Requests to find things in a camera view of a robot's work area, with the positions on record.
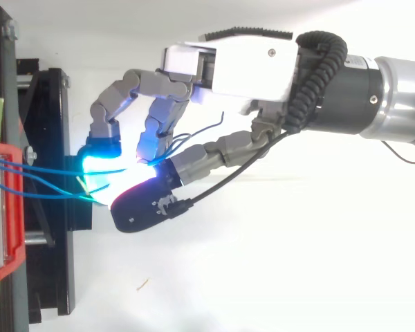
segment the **silver metal cylinder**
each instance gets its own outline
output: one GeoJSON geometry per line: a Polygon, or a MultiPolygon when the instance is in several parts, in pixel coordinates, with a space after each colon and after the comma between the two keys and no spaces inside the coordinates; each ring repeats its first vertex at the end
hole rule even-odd
{"type": "Polygon", "coordinates": [[[27,246],[35,246],[40,244],[47,244],[46,237],[41,230],[31,230],[25,232],[25,244],[27,246]]]}
{"type": "Polygon", "coordinates": [[[384,95],[363,138],[415,144],[415,62],[376,58],[383,79],[384,95]]]}
{"type": "Polygon", "coordinates": [[[18,75],[17,76],[17,88],[28,89],[30,81],[33,79],[32,75],[18,75]]]}

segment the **cyan light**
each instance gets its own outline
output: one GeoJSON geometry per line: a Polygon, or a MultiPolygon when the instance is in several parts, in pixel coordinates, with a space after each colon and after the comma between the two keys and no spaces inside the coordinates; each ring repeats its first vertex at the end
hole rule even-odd
{"type": "Polygon", "coordinates": [[[123,156],[116,158],[85,156],[83,159],[83,171],[86,173],[117,169],[126,170],[119,173],[84,176],[89,191],[109,184],[108,188],[91,194],[97,202],[108,205],[109,207],[112,202],[126,190],[156,176],[153,167],[137,163],[136,160],[124,158],[123,156]]]}

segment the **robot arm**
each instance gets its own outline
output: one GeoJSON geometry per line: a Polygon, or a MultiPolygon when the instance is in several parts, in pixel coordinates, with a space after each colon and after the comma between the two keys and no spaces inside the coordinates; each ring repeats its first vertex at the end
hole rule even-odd
{"type": "Polygon", "coordinates": [[[137,146],[147,162],[171,145],[190,100],[230,96],[243,101],[243,112],[258,111],[251,131],[191,146],[117,197],[111,213],[119,230],[137,232],[184,213],[194,202],[178,201],[174,188],[221,166],[247,167],[302,129],[415,144],[415,62],[347,55],[344,41],[329,33],[303,34],[298,45],[291,37],[240,28],[205,35],[203,42],[169,47],[156,72],[130,70],[100,95],[86,143],[103,149],[120,146],[115,117],[138,94],[156,97],[137,146]]]}

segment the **white wall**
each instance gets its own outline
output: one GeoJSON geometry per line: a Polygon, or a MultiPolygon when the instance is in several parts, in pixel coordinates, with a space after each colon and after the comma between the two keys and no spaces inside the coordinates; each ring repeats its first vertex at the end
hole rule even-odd
{"type": "MultiPolygon", "coordinates": [[[[415,60],[415,0],[0,4],[20,22],[18,56],[71,76],[74,152],[100,91],[128,68],[155,68],[166,45],[202,32],[324,29],[345,38],[352,54],[415,60]]],[[[121,116],[125,151],[134,152],[150,102],[139,99],[121,116]]],[[[220,111],[190,107],[178,130],[203,127],[220,111]]],[[[249,122],[229,113],[198,141],[249,122]]],[[[415,148],[396,146],[415,159],[415,148]]],[[[379,142],[305,132],[175,220],[122,234],[97,207],[93,222],[74,235],[77,308],[68,317],[44,311],[32,332],[415,331],[415,166],[379,142]]]]}

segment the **red holder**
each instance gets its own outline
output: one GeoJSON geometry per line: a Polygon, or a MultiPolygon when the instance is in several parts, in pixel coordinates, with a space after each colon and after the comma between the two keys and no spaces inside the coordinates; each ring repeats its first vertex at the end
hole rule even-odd
{"type": "MultiPolygon", "coordinates": [[[[0,157],[6,161],[21,163],[21,150],[12,145],[0,144],[0,157]]],[[[21,171],[20,167],[6,167],[21,171]]],[[[4,172],[3,179],[6,187],[23,191],[23,178],[20,175],[4,172]]],[[[2,225],[6,229],[6,241],[3,243],[6,257],[3,266],[0,267],[0,280],[14,272],[26,258],[23,197],[4,192],[4,202],[2,225]]]]}

